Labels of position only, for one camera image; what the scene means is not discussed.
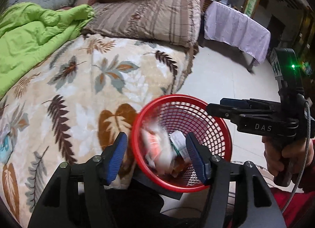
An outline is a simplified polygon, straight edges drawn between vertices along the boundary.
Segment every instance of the plastic mesh basket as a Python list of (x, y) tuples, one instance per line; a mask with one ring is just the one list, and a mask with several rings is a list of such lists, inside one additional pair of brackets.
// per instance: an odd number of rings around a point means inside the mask
[(185, 136), (193, 132), (212, 154), (231, 160), (232, 140), (227, 125), (221, 118), (208, 116), (206, 107), (207, 103), (192, 96), (169, 95), (153, 100), (137, 115), (131, 130), (132, 150), (138, 166), (154, 183), (176, 192), (196, 192), (206, 188), (198, 180), (192, 165), (177, 178), (159, 176), (147, 165), (141, 128), (152, 117), (157, 118), (169, 134), (176, 130), (182, 131)]

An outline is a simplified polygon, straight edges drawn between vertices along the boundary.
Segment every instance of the human hand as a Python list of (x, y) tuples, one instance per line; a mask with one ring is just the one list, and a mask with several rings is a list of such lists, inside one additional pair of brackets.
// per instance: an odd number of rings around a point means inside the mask
[[(273, 176), (277, 176), (279, 172), (284, 170), (284, 164), (280, 161), (281, 157), (290, 158), (293, 161), (293, 174), (300, 172), (304, 161), (306, 138), (302, 138), (292, 144), (289, 144), (282, 150), (282, 152), (277, 151), (272, 146), (272, 138), (262, 137), (261, 141), (265, 144), (264, 156), (267, 162), (267, 169), (270, 174), (272, 174)], [(313, 141), (312, 139), (310, 139), (306, 167), (312, 163), (313, 157)]]

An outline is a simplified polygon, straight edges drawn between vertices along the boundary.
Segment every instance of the white floor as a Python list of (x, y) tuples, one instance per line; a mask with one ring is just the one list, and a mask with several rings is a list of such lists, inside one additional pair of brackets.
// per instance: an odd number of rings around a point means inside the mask
[[(204, 48), (199, 48), (193, 62), (193, 73), (188, 76), (183, 87), (178, 92), (187, 94), (207, 103), (220, 103), (222, 98), (264, 99), (280, 101), (278, 85), (274, 78), (271, 65), (266, 60), (249, 73), (246, 66), (252, 57), (242, 54), (237, 48), (224, 43), (208, 41)], [(233, 142), (232, 161), (251, 160), (255, 164), (267, 167), (264, 145), (261, 136), (240, 133), (236, 125), (229, 120), (226, 123), (230, 129)], [(180, 201), (163, 197), (165, 204), (162, 211), (178, 206), (193, 207), (202, 210), (207, 191), (184, 194)], [(167, 212), (175, 217), (198, 217), (198, 211), (180, 209)]]

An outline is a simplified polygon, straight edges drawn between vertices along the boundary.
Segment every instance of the black cable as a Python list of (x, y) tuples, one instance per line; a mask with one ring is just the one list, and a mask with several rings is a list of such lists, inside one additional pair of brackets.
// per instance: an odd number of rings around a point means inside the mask
[(306, 109), (306, 112), (307, 112), (307, 115), (308, 115), (308, 126), (307, 126), (307, 135), (306, 135), (306, 144), (305, 144), (305, 155), (304, 155), (304, 162), (303, 162), (303, 165), (302, 165), (302, 168), (300, 170), (300, 173), (297, 177), (297, 180), (296, 180), (296, 183), (293, 187), (293, 190), (290, 194), (290, 198), (288, 199), (286, 205), (283, 207), (283, 209), (281, 210), (281, 212), (283, 213), (288, 205), (290, 204), (299, 184), (300, 184), (300, 181), (302, 179), (302, 175), (303, 175), (303, 172), (304, 172), (304, 169), (305, 169), (305, 166), (306, 166), (306, 161), (308, 159), (308, 148), (310, 146), (310, 137), (311, 137), (311, 111), (310, 111), (310, 107), (308, 105), (308, 101), (305, 102), (305, 109)]

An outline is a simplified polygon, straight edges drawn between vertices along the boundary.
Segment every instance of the green blanket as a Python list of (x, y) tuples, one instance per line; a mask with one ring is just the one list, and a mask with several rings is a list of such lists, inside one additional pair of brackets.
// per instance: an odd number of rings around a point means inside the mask
[(88, 5), (66, 11), (30, 2), (9, 7), (0, 16), (0, 99), (32, 67), (78, 37), (93, 16)]

